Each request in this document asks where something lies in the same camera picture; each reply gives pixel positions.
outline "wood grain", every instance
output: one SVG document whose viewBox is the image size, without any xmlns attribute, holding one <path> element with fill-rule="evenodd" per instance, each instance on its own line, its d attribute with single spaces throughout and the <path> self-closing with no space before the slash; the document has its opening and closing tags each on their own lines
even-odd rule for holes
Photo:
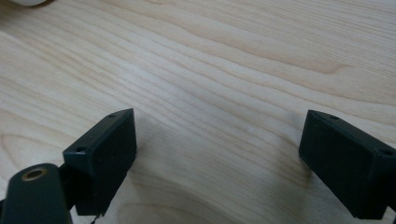
<svg viewBox="0 0 396 224">
<path fill-rule="evenodd" d="M 316 109 L 396 147 L 395 57 L 393 0 L 2 1 L 0 197 L 133 107 L 138 156 L 98 223 L 391 223 L 354 219 L 298 146 Z"/>
</svg>

